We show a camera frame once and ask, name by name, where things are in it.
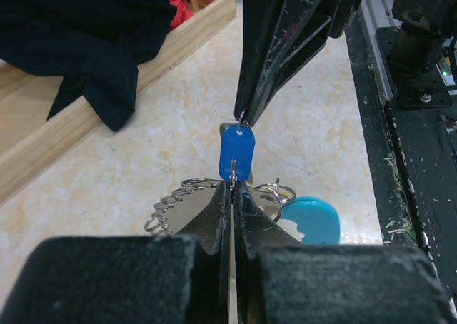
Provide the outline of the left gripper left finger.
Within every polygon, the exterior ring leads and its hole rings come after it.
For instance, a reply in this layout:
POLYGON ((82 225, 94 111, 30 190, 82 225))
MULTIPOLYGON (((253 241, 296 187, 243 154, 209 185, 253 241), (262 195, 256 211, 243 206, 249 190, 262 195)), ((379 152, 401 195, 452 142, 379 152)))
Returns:
POLYGON ((227 323, 229 185, 169 236, 61 236, 30 253, 3 323, 227 323))

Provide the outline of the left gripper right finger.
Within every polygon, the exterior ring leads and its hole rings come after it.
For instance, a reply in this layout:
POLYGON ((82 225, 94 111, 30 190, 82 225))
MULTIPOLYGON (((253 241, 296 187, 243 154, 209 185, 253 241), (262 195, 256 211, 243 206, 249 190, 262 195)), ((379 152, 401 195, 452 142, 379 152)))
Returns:
POLYGON ((263 245, 235 237, 241 323, 454 323, 428 257, 404 245, 263 245))

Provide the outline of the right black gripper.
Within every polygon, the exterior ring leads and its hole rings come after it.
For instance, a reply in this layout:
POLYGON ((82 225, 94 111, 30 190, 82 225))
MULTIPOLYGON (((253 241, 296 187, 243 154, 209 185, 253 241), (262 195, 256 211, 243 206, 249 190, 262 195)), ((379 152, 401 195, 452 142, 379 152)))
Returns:
POLYGON ((361 1, 243 0, 235 119, 254 126, 279 89, 342 35, 361 1))

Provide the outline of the blue key tag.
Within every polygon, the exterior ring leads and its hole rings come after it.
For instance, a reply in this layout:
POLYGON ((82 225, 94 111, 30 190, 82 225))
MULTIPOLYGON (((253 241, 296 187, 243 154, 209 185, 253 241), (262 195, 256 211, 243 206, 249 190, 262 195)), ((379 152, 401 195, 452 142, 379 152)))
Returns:
POLYGON ((251 167, 256 139, 252 129, 239 123, 222 123, 219 126, 221 149, 219 175, 231 181, 232 161, 236 161, 236 180, 251 182, 251 167))

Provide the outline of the yellow key tag with key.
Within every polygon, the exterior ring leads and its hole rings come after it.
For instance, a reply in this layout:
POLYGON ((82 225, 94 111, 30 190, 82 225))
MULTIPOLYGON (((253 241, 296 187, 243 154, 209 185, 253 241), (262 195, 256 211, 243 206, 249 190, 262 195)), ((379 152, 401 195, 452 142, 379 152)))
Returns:
POLYGON ((272 194, 273 194, 274 199, 276 201, 278 201, 279 203, 287 203, 293 199, 293 196, 290 196, 288 193, 273 191, 272 194))

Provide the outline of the red cloth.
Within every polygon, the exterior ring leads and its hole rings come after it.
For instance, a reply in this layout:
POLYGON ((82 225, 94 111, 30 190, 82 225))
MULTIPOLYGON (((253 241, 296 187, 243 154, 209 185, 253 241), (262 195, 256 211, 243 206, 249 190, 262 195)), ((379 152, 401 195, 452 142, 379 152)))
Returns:
POLYGON ((170 0, 170 4, 176 7, 176 14, 169 25, 169 31, 173 31, 182 23, 189 20, 194 13, 187 9, 184 0, 170 0))

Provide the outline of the dark navy garment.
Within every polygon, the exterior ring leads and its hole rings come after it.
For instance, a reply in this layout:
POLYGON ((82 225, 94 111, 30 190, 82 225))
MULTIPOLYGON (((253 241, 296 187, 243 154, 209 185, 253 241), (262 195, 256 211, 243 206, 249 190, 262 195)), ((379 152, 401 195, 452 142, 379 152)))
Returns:
POLYGON ((175 14, 170 0, 1 0, 1 59, 62 77, 51 116, 84 97, 118 131, 135 111, 138 67, 156 57, 175 14))

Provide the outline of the wooden clothes rack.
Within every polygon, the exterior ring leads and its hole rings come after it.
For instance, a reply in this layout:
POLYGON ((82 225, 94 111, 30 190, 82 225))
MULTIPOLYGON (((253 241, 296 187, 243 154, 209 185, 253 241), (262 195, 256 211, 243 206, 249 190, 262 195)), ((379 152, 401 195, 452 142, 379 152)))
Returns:
POLYGON ((1 199, 236 16, 235 0, 1 0, 1 199))

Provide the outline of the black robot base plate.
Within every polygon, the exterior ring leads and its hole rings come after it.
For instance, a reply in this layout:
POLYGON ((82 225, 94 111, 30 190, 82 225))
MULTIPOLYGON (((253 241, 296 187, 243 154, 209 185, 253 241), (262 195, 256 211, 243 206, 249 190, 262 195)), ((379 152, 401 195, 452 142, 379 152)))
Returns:
POLYGON ((362 15, 345 31, 381 240, 422 249, 456 297, 456 133, 448 111, 402 111, 387 101, 362 15))

